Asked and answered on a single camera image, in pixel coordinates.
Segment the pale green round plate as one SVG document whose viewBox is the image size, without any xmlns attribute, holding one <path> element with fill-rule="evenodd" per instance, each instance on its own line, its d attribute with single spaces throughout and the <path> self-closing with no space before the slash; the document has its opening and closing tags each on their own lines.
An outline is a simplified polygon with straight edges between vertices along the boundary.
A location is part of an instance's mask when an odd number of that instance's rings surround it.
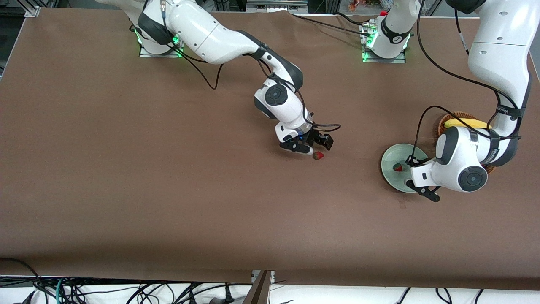
<svg viewBox="0 0 540 304">
<path fill-rule="evenodd" d="M 409 155 L 413 155 L 420 159 L 428 158 L 426 153 L 419 148 L 414 149 L 414 146 L 411 144 L 396 144 L 389 147 L 384 152 L 381 159 L 381 170 L 385 180 L 393 188 L 403 193 L 415 192 L 405 184 L 407 180 L 411 179 L 411 167 L 406 164 Z M 404 170 L 402 172 L 393 170 L 393 165 L 397 163 L 403 165 Z"/>
</svg>

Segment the brown wicker basket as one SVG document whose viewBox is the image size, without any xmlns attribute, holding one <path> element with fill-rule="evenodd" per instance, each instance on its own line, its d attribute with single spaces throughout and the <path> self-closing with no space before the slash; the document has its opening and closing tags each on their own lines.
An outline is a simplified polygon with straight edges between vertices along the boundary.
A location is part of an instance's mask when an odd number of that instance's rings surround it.
<svg viewBox="0 0 540 304">
<path fill-rule="evenodd" d="M 488 135 L 489 134 L 488 130 L 491 129 L 491 125 L 487 126 L 486 122 L 476 119 L 476 117 L 473 115 L 470 115 L 466 112 L 461 112 L 461 111 L 453 112 L 452 114 L 447 114 L 443 116 L 440 119 L 438 125 L 435 127 L 435 146 L 437 144 L 438 137 L 440 137 L 450 127 L 464 127 L 465 129 L 469 130 L 459 120 L 467 123 L 474 129 L 478 129 L 479 132 L 484 133 L 485 135 Z M 471 141 L 474 141 L 476 138 L 475 136 L 477 136 L 477 134 L 473 131 L 470 131 L 470 132 L 471 132 Z"/>
</svg>

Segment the yellow banana bunch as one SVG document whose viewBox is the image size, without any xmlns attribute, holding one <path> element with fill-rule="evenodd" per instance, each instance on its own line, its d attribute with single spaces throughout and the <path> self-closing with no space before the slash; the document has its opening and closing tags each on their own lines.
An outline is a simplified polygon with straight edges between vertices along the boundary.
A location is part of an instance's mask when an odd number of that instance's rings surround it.
<svg viewBox="0 0 540 304">
<path fill-rule="evenodd" d="M 445 128 L 450 127 L 472 127 L 472 128 L 482 128 L 490 129 L 491 125 L 488 125 L 486 122 L 477 120 L 477 119 L 449 119 L 443 123 Z"/>
</svg>

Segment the brown table cover sheet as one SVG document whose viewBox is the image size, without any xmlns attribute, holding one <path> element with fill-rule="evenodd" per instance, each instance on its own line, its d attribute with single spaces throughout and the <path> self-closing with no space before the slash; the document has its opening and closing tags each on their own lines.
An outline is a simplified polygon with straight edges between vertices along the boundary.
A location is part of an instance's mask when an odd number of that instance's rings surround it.
<svg viewBox="0 0 540 304">
<path fill-rule="evenodd" d="M 540 290 L 540 83 L 517 155 L 474 193 L 397 192 L 381 156 L 430 105 L 479 119 L 494 93 L 434 67 L 364 63 L 352 33 L 287 12 L 216 13 L 304 74 L 321 160 L 278 146 L 245 56 L 212 90 L 181 58 L 141 58 L 123 11 L 26 19 L 0 81 L 0 256 L 43 276 Z"/>
</svg>

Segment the grey metal rack unit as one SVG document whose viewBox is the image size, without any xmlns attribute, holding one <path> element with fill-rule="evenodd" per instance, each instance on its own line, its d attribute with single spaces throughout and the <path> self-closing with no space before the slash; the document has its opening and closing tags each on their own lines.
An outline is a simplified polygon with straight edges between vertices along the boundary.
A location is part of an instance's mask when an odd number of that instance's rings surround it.
<svg viewBox="0 0 540 304">
<path fill-rule="evenodd" d="M 246 0 L 246 12 L 288 11 L 292 14 L 308 14 L 308 0 Z"/>
</svg>

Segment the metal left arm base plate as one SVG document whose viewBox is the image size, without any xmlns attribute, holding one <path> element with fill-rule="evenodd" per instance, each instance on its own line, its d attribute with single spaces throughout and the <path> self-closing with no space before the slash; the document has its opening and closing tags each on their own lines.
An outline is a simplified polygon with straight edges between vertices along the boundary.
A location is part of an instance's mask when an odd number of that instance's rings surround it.
<svg viewBox="0 0 540 304">
<path fill-rule="evenodd" d="M 406 57 L 405 52 L 401 52 L 397 57 L 395 58 L 383 58 L 378 55 L 376 55 L 372 50 L 364 50 L 362 51 L 362 61 L 365 63 L 390 63 L 390 64 L 405 64 L 406 63 Z"/>
</svg>

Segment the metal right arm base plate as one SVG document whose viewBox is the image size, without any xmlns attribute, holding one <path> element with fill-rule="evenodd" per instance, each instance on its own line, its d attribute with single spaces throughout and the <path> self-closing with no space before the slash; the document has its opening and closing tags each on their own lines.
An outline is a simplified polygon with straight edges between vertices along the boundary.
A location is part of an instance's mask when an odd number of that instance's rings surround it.
<svg viewBox="0 0 540 304">
<path fill-rule="evenodd" d="M 144 41 L 140 44 L 139 57 L 148 58 L 182 58 L 183 56 L 169 46 Z"/>
</svg>

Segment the brown table support post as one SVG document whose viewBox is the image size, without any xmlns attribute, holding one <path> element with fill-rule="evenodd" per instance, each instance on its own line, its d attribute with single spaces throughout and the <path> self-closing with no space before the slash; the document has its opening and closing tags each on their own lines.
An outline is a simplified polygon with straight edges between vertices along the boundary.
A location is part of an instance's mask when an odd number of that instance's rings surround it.
<svg viewBox="0 0 540 304">
<path fill-rule="evenodd" d="M 253 285 L 242 304 L 269 304 L 270 287 L 275 283 L 275 271 L 252 271 Z"/>
</svg>

